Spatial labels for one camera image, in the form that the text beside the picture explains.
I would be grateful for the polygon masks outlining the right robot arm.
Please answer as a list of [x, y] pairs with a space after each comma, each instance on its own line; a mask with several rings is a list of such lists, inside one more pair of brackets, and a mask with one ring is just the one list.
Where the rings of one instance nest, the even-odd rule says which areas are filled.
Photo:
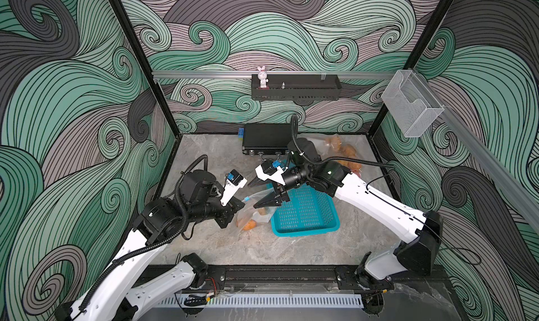
[[292, 167], [282, 168], [276, 160], [265, 160], [255, 169], [255, 179], [248, 185], [271, 184], [273, 189], [256, 207], [279, 207], [289, 201], [289, 190], [307, 184], [355, 206], [399, 238], [385, 251], [367, 253], [357, 268], [358, 277], [366, 282], [382, 281], [405, 271], [429, 276], [442, 243], [440, 214], [422, 212], [386, 196], [342, 165], [344, 157], [323, 159], [310, 140], [297, 134], [298, 118], [292, 116], [288, 146]]

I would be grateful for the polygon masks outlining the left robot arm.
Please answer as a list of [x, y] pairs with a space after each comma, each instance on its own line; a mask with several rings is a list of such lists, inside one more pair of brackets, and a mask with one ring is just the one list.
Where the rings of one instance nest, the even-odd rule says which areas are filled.
[[244, 207], [235, 195], [246, 183], [233, 169], [221, 184], [208, 171], [208, 156], [199, 156], [181, 173], [173, 193], [144, 207], [121, 250], [83, 297], [61, 304], [53, 319], [137, 320], [167, 295], [204, 285], [208, 266], [196, 254], [189, 254], [169, 272], [135, 286], [151, 261], [183, 237], [190, 224], [214, 220], [226, 228]]

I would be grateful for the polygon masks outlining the clear blue-zipper bag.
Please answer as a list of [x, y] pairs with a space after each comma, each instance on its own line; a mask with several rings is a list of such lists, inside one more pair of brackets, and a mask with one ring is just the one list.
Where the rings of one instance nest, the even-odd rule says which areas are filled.
[[355, 147], [348, 144], [340, 135], [325, 135], [325, 134], [300, 134], [299, 138], [304, 138], [311, 141], [321, 158], [329, 158], [333, 156], [359, 159], [359, 155]]
[[269, 214], [261, 216], [258, 214], [257, 209], [255, 209], [253, 205], [271, 192], [272, 190], [266, 189], [245, 197], [245, 199], [243, 200], [243, 203], [245, 203], [244, 208], [238, 211], [233, 219], [234, 226], [237, 228], [238, 231], [243, 232], [242, 228], [250, 220], [256, 221], [257, 226], [270, 223], [271, 218], [277, 211], [277, 207], [266, 207], [268, 208]]

